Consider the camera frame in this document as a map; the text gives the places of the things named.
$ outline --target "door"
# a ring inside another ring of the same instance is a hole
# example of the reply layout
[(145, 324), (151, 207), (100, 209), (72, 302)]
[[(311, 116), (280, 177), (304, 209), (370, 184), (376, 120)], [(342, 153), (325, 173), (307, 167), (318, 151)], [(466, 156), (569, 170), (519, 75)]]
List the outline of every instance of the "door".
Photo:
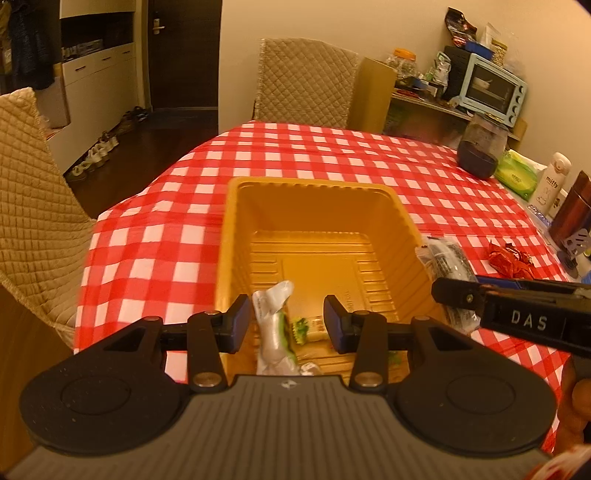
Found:
[(150, 0), (152, 107), (217, 109), (222, 0)]

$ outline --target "sneaker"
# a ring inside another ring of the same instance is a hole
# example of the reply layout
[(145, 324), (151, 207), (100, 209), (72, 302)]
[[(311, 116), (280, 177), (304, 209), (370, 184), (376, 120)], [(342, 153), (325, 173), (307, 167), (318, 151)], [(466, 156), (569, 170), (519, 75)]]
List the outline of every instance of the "sneaker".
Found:
[(133, 114), (135, 115), (138, 122), (143, 122), (144, 120), (146, 120), (148, 118), (148, 115), (150, 113), (145, 108), (141, 108), (140, 106), (137, 106), (134, 108)]
[(113, 150), (117, 145), (119, 145), (119, 140), (117, 140), (115, 134), (110, 134), (106, 131), (103, 132), (103, 135), (100, 138), (100, 140), (104, 143), (109, 144), (109, 151)]
[(69, 183), (86, 180), (87, 177), (88, 175), (84, 171), (82, 164), (72, 167), (72, 169), (68, 173), (66, 173), (66, 175), (64, 175), (64, 178)]
[(109, 150), (107, 149), (106, 144), (103, 142), (97, 143), (94, 147), (92, 147), (91, 151), (100, 159), (104, 161), (109, 160)]
[(105, 138), (104, 134), (102, 137), (99, 138), (99, 140), (96, 144), (99, 146), (99, 148), (102, 148), (103, 150), (106, 150), (107, 152), (110, 152), (111, 150), (113, 150), (113, 146), (111, 145), (109, 138)]
[(92, 147), (88, 151), (88, 155), (84, 159), (84, 161), (80, 164), (84, 167), (84, 169), (89, 169), (90, 171), (102, 167), (105, 164), (105, 158), (101, 157), (95, 148), (96, 146)]
[(117, 145), (119, 145), (119, 140), (117, 140), (117, 137), (115, 134), (111, 135), (109, 142), (111, 142), (111, 148), (115, 148)]
[(123, 135), (135, 129), (135, 116), (132, 112), (125, 112), (119, 125), (115, 128), (116, 135)]

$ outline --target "white thermos bottle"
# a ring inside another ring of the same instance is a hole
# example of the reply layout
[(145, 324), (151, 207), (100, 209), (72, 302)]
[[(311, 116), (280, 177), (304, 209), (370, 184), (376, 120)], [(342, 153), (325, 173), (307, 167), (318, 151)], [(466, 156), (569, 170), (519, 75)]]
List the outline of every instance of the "white thermos bottle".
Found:
[(546, 215), (562, 188), (570, 167), (570, 160), (562, 153), (556, 152), (552, 156), (552, 162), (542, 173), (535, 192), (530, 197), (530, 205)]

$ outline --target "human hand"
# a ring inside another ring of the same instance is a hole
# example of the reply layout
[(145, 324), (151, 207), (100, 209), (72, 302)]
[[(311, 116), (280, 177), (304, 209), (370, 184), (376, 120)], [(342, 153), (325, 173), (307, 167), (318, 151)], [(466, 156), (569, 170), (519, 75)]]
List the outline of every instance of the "human hand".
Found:
[(591, 379), (576, 381), (572, 359), (562, 371), (562, 400), (558, 406), (558, 431), (554, 454), (583, 443), (583, 431), (591, 421)]

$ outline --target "screw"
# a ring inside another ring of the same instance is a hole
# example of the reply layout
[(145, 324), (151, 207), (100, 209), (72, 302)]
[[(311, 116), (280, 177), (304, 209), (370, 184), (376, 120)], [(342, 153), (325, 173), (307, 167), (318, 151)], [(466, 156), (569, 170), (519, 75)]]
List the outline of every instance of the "screw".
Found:
[(222, 376), (215, 372), (201, 372), (193, 377), (193, 383), (198, 387), (211, 388), (222, 382)]
[(384, 379), (376, 372), (361, 372), (355, 375), (355, 382), (361, 387), (377, 387), (384, 382)]

